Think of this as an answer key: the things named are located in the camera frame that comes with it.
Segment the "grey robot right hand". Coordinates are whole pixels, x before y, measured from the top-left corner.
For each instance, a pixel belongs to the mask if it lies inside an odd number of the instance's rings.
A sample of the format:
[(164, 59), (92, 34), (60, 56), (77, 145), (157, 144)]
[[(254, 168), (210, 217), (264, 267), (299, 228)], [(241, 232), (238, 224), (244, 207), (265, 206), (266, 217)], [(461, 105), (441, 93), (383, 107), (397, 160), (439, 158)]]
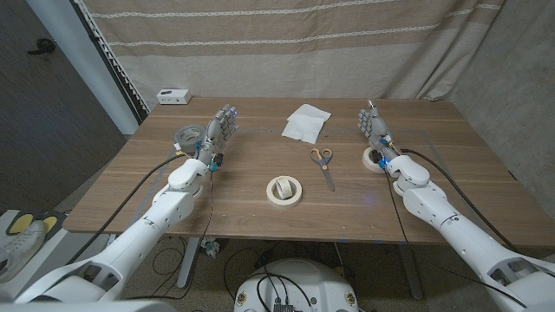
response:
[(401, 155), (395, 146), (391, 132), (379, 114), (378, 107), (372, 100), (368, 100), (368, 109), (362, 109), (358, 114), (358, 127), (367, 138), (369, 146), (381, 154), (383, 161), (390, 160)]

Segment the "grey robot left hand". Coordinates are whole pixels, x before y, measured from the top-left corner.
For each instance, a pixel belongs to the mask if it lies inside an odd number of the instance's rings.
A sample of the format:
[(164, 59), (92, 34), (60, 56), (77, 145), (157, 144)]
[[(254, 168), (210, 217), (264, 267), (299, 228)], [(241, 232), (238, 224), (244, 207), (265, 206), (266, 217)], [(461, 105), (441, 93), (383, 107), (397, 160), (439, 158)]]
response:
[(225, 148), (225, 143), (237, 132), (237, 110), (226, 104), (210, 120), (205, 134), (200, 139), (196, 159), (208, 164)]

